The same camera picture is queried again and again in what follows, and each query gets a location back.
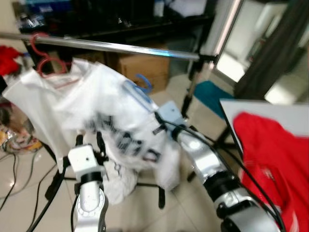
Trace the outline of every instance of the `black tripod leg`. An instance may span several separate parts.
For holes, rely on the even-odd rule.
[[[165,206],[165,191],[159,187],[159,208],[163,209]]]
[[[188,111],[190,103],[192,101],[194,90],[197,86],[198,76],[199,76],[199,73],[201,72],[201,70],[203,68],[203,64],[204,64],[204,61],[200,59],[199,61],[194,62],[193,65],[192,65],[192,69],[189,73],[189,79],[191,80],[191,84],[190,84],[190,87],[189,87],[189,91],[188,91],[188,93],[186,94],[186,96],[183,100],[183,106],[182,106],[182,110],[181,110],[183,117],[188,118],[187,111]]]
[[[53,151],[51,150],[51,148],[49,147],[49,145],[43,143],[42,141],[40,141],[41,144],[43,145],[43,147],[46,149],[46,151],[48,152],[48,154],[51,156],[51,158],[55,161],[55,163],[57,163],[56,161],[56,156],[53,153]]]
[[[213,146],[217,147],[217,146],[224,144],[229,134],[230,134],[230,130],[228,127],[226,127],[224,131],[220,134],[219,138],[216,140],[216,143]]]
[[[188,177],[187,177],[187,181],[188,182],[191,182],[193,180],[193,178],[196,177],[196,174],[195,172],[191,172]]]

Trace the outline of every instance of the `white t-shirt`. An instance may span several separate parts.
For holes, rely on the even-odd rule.
[[[4,97],[29,117],[37,137],[54,151],[59,170],[77,130],[101,131],[112,160],[136,170],[156,168],[158,184],[171,189],[179,180],[179,146],[124,90],[126,80],[103,64],[75,59],[69,74],[43,79],[34,70],[25,73]]]

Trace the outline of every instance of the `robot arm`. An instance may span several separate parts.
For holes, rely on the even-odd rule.
[[[81,135],[76,139],[77,146],[69,151],[68,158],[78,183],[75,194],[78,195],[75,211],[77,224],[75,232],[105,232],[105,213],[108,207],[103,191],[104,166],[95,156],[92,145],[83,145]]]
[[[186,151],[199,180],[214,202],[217,216],[223,220],[223,232],[280,232],[274,219],[228,171],[216,151],[184,130],[185,121],[173,102],[160,107],[156,117],[162,123],[174,123],[165,125],[172,138]]]

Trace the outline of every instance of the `black cable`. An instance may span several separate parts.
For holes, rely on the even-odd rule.
[[[13,164],[13,175],[14,175],[14,183],[10,189],[10,191],[8,192],[8,194],[6,195],[6,197],[4,198],[4,201],[2,202],[2,205],[0,207],[0,211],[1,209],[4,207],[4,204],[6,202],[6,200],[9,198],[12,190],[14,189],[14,186],[15,186],[15,183],[16,183],[16,173],[15,173],[15,164],[16,164],[16,155],[15,154],[12,154],[14,156],[14,164]]]
[[[33,212],[33,217],[32,217],[32,222],[30,224],[30,226],[28,227],[27,231],[29,230],[29,228],[32,226],[32,224],[34,223],[35,217],[37,215],[37,210],[38,210],[38,203],[39,203],[39,192],[40,192],[40,186],[42,181],[47,177],[48,174],[50,174],[50,172],[55,168],[56,165],[54,165],[50,170],[48,170],[48,172],[42,177],[42,179],[39,181],[39,185],[38,185],[38,189],[37,189],[37,197],[36,197],[36,202],[35,202],[35,207],[34,207],[34,212]]]
[[[24,186],[23,186],[19,191],[16,191],[16,192],[10,194],[10,197],[12,197],[12,196],[14,196],[14,195],[16,195],[16,194],[19,194],[19,193],[20,193],[21,191],[23,191],[23,190],[27,187],[27,185],[29,184],[29,181],[30,181],[30,179],[32,178],[33,166],[34,166],[34,159],[35,159],[35,156],[36,156],[36,155],[37,155],[37,153],[34,153],[34,154],[33,154],[32,161],[31,161],[30,174],[29,174],[29,177],[28,177],[27,181],[25,182]]]
[[[196,132],[191,131],[191,130],[189,130],[189,129],[187,129],[187,128],[184,128],[184,127],[182,127],[182,126],[179,126],[179,125],[177,125],[177,124],[175,124],[175,123],[165,121],[165,120],[163,120],[163,119],[162,119],[162,122],[167,123],[167,124],[171,124],[171,125],[173,125],[173,126],[179,128],[179,129],[182,129],[182,130],[184,130],[184,131],[190,133],[193,137],[199,139],[201,142],[203,142],[203,143],[205,143],[206,145],[208,145],[208,146],[210,147],[210,149],[211,149],[213,152],[215,152],[215,153],[218,155],[218,157],[220,158],[220,160],[221,160],[222,162],[224,162],[224,164],[226,165],[226,162],[223,161],[223,160],[224,160],[223,157],[222,157],[219,153],[217,153],[217,152],[215,151],[215,149],[212,147],[212,145],[210,145],[205,139],[203,139],[201,136],[199,136],[198,134],[196,134]],[[244,170],[244,172],[248,175],[248,177],[253,181],[253,183],[256,185],[256,187],[259,189],[259,191],[263,194],[263,196],[264,196],[264,197],[266,198],[266,200],[268,201],[268,203],[269,203],[270,207],[272,208],[272,210],[275,212],[276,217],[275,217],[274,219],[279,223],[279,225],[280,225],[280,227],[281,227],[281,231],[286,232],[285,225],[284,225],[284,223],[283,223],[282,217],[281,217],[281,215],[280,215],[278,209],[276,208],[275,204],[272,202],[272,200],[270,199],[270,197],[269,197],[269,196],[266,194],[266,192],[263,190],[263,188],[257,183],[256,179],[251,175],[251,173],[248,171],[248,169],[241,163],[241,161],[240,161],[233,153],[231,153],[229,150],[227,150],[227,149],[225,149],[225,148],[222,148],[222,147],[221,147],[221,149],[224,150],[228,155],[230,155],[230,156],[235,160],[235,162]]]
[[[40,223],[41,219],[43,218],[44,214],[46,213],[46,211],[48,210],[49,206],[51,205],[53,199],[55,198],[60,186],[61,186],[61,183],[64,179],[64,175],[66,173],[66,166],[64,166],[63,168],[63,172],[59,175],[59,179],[55,185],[55,191],[54,193],[51,195],[49,201],[46,203],[44,209],[42,210],[42,212],[40,213],[40,215],[38,216],[38,218],[36,219],[36,221],[30,226],[30,228],[27,230],[27,232],[33,232],[35,230],[35,228],[37,227],[37,225]]]
[[[5,157],[8,157],[10,154],[6,154],[5,156],[2,156],[1,158],[0,158],[0,161],[1,160],[3,160]]]
[[[275,220],[277,220],[277,215],[275,215],[271,210],[270,208],[260,199],[258,198],[253,192],[251,192],[249,189],[247,189],[240,181],[239,183],[241,184],[241,186],[247,190],[247,192],[252,196],[252,198],[258,202],[261,207],[266,211],[268,212]]]
[[[77,198],[78,198],[78,194],[75,196],[73,205],[72,205],[72,209],[71,209],[71,232],[74,232],[74,224],[73,224],[73,217],[74,217],[74,209],[75,209],[75,205],[77,202]]]
[[[193,125],[191,125],[190,127],[189,127],[191,130],[193,130],[193,131],[195,131],[195,132],[198,132],[197,131],[197,129],[193,126]],[[207,135],[204,135],[204,134],[202,134],[206,139],[208,139],[209,141],[211,141],[212,143],[216,143],[216,141],[214,140],[214,139],[212,139],[212,138],[210,138],[210,137],[208,137]]]
[[[64,179],[69,181],[76,181],[76,178],[73,177],[65,177]]]

